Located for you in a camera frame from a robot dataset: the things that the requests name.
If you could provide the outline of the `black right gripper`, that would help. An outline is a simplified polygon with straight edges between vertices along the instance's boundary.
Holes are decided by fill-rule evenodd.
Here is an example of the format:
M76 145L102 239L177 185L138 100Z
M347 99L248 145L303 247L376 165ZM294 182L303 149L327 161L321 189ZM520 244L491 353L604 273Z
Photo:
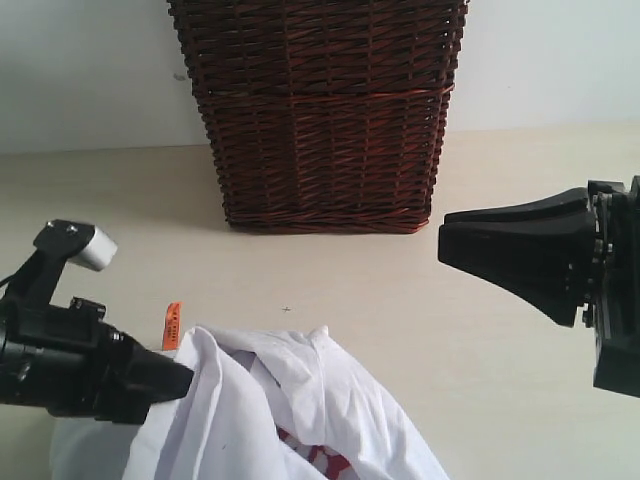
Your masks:
M449 213L438 259L571 328L584 303L593 386L639 396L639 177L507 207Z

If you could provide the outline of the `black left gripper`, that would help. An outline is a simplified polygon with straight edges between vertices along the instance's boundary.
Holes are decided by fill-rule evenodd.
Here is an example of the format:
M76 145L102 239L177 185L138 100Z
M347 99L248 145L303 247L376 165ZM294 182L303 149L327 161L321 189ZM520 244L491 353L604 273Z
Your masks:
M103 321L106 308L1 303L1 402L54 417L142 425L157 403L183 398L194 372Z

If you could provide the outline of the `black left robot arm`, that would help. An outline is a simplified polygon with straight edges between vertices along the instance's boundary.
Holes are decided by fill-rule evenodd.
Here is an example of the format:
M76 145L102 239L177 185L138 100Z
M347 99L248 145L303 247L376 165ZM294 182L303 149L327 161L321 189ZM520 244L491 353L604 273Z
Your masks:
M1 298L1 401L58 418L140 425L152 405L185 397L192 369L105 322L104 305L51 299L70 248L39 248Z

